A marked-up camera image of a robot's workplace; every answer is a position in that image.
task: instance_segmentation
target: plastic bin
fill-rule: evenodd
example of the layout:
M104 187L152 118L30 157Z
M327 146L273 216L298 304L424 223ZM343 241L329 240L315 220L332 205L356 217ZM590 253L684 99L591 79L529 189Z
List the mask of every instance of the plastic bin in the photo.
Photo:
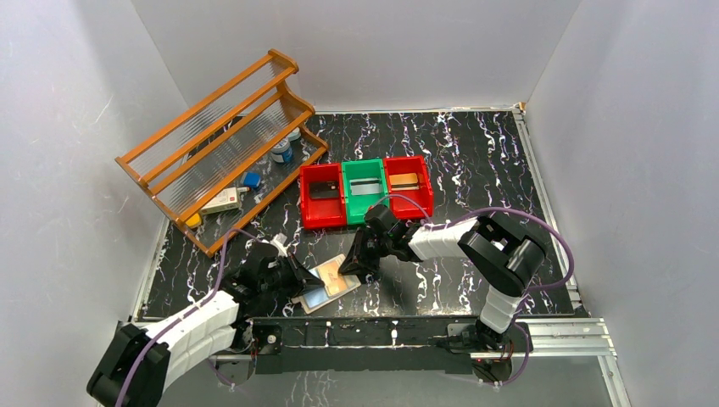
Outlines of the plastic bin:
M339 197L312 199L309 184L336 181ZM305 229L347 225L342 166L340 164L305 165L299 171L300 210Z
M434 192L432 191L432 183L427 174L425 159L416 155L413 157L392 157L384 159L384 170L387 175L387 185L389 193L403 195L417 202L428 215L432 216L434 211ZM394 191L392 184L389 182L389 176L397 174L415 173L417 174L417 183L420 189ZM390 209L400 219L419 219L423 218L422 211L416 208L412 203L399 198L390 198Z
M387 178L381 159L365 159L342 163L344 195L347 205L347 224L357 225L365 222L365 212L381 197L387 195ZM361 178L377 178L380 184L379 193L353 195L350 187L352 180Z

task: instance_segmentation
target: black marble table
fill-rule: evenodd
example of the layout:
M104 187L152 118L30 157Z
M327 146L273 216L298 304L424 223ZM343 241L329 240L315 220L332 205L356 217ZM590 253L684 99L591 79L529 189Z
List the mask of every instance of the black marble table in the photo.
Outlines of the black marble table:
M307 126L329 143L321 163L423 155L432 178L435 223L471 209L504 206L543 218L537 186L509 111L393 114L320 114ZM549 234L526 225L551 246ZM354 230L306 231L299 212L298 183L290 186L255 218L247 231L271 239L284 233L298 259L311 268L346 253ZM228 248L228 267L237 266L250 243L238 236ZM170 226L159 253L140 319L165 318L205 295L217 274L219 255L208 258ZM554 252L534 283L562 277ZM435 259L421 264L383 259L381 273L357 290L311 314L320 317L403 315L478 315L488 284L467 260ZM534 293L525 315L572 315L566 289ZM303 316L289 298L276 298L267 316Z

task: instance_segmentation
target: gray floor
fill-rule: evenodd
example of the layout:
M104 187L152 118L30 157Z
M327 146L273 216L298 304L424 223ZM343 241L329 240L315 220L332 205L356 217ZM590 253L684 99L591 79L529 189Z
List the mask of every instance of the gray floor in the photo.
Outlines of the gray floor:
M441 371L310 371L253 376L231 393L202 363L165 392L160 406L611 406L596 357L531 358L524 374L498 393L478 387L473 377Z

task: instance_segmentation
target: blue object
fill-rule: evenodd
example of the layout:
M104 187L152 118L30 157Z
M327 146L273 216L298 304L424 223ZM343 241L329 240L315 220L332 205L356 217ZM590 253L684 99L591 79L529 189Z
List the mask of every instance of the blue object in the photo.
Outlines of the blue object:
M255 174L253 172L246 172L240 177L240 182L245 187L250 187L253 189L257 189L259 187L260 181L261 178L259 177L259 174Z

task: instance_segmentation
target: transparent ribbed panel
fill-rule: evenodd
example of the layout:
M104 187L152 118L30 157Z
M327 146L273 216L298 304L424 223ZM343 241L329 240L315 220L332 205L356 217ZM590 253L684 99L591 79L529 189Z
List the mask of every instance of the transparent ribbed panel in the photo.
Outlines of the transparent ribbed panel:
M147 174L152 168L167 159L167 157L177 151L182 145L201 131L207 129L222 117L223 114L235 108L264 84L279 75L284 69L286 69L284 66L275 61L270 61L268 64L265 64L244 81L235 85L227 93L198 111L192 118L185 121L182 125L179 125L165 138L140 154L136 159L132 160L130 167L141 176ZM253 105L244 109L242 113L246 114L250 112L259 103L261 103L261 101L253 103Z
M211 187L227 177L287 127L296 118L295 114L301 113L298 109L287 109L293 115L288 117L285 111L281 101L274 102L262 114L250 120L242 129L173 181L158 195L160 201L176 214L189 209Z
M281 182L290 176L299 166L317 151L317 147L300 138L290 144L293 149L293 160L287 164L278 164L267 155L256 161L248 171L259 174L262 184L257 191L241 193L241 208L204 215L203 224L195 231L195 237L208 248L230 230L248 211L254 208L262 198L274 191ZM241 187L237 178L231 186Z

